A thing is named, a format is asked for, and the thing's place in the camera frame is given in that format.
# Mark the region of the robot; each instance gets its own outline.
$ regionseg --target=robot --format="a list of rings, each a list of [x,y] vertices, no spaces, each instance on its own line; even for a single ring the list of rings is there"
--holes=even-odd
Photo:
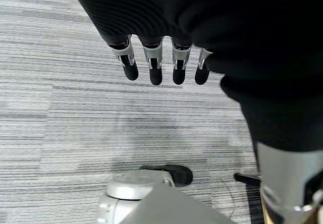
[[[132,34],[143,45],[153,85],[163,80],[164,36],[172,39],[175,84],[185,80],[193,43],[201,48],[195,82],[206,83],[210,71],[224,74],[220,86],[241,105],[262,177],[260,192],[274,223],[302,223],[322,205],[323,0],[79,2],[129,80],[138,78]],[[150,179],[148,183],[135,181],[143,174]],[[134,197],[119,196],[118,185],[135,188],[134,192],[141,184],[145,190],[152,189],[136,197],[145,203],[161,182],[163,187],[176,184],[167,173],[157,177],[155,172],[141,171],[125,178],[129,182],[112,182],[107,195],[120,200],[115,202],[119,207],[122,203],[131,206],[129,215],[137,213],[141,204],[126,202],[135,201]],[[103,209],[109,206],[107,201],[101,200]],[[104,220],[122,223],[121,219]]]

